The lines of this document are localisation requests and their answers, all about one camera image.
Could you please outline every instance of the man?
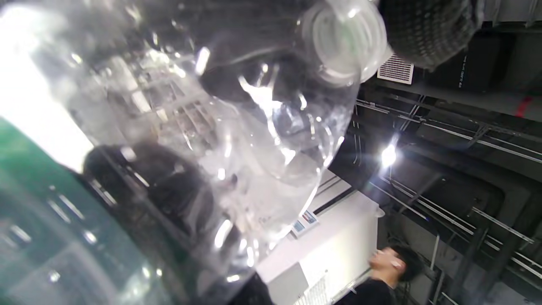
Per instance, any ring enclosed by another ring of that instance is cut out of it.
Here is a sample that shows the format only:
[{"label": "man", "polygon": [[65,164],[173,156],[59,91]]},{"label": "man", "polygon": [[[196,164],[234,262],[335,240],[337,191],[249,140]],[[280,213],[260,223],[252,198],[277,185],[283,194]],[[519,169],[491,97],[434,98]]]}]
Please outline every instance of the man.
[{"label": "man", "polygon": [[339,305],[400,305],[393,290],[400,282],[410,282],[423,270],[423,262],[409,247],[393,245],[378,250],[369,260],[372,274],[348,293]]}]

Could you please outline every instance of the black shirt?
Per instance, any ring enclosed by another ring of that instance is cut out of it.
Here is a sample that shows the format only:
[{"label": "black shirt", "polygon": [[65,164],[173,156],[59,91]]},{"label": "black shirt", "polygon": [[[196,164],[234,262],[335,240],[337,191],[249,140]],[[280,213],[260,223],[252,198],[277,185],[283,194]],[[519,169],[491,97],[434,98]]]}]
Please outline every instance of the black shirt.
[{"label": "black shirt", "polygon": [[383,281],[368,279],[340,299],[337,305],[395,305],[393,290]]}]

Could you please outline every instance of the vent slats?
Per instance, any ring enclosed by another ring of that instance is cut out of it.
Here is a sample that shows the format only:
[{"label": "vent slats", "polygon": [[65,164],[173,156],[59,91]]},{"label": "vent slats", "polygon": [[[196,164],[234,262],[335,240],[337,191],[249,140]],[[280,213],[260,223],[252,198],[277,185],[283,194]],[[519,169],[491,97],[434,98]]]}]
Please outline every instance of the vent slats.
[{"label": "vent slats", "polygon": [[377,78],[411,85],[413,73],[414,65],[405,62],[394,54],[390,59],[380,66],[378,69]]}]

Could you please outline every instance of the ceiling light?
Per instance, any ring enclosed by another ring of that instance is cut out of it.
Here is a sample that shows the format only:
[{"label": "ceiling light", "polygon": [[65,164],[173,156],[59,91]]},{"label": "ceiling light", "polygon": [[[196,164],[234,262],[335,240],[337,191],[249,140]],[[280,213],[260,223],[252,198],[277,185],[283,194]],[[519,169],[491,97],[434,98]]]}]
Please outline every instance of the ceiling light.
[{"label": "ceiling light", "polygon": [[382,166],[383,167],[389,167],[397,158],[397,155],[395,154],[395,145],[390,144],[386,149],[382,151]]}]

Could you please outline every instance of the red object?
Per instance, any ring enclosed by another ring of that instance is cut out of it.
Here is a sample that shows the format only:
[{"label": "red object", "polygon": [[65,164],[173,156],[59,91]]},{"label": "red object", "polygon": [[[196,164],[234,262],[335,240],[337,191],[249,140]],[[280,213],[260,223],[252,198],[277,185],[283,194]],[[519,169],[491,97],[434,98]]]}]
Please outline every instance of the red object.
[{"label": "red object", "polygon": [[525,110],[532,102],[532,97],[525,97],[518,106],[518,109],[515,112],[515,116],[522,118],[525,115]]}]

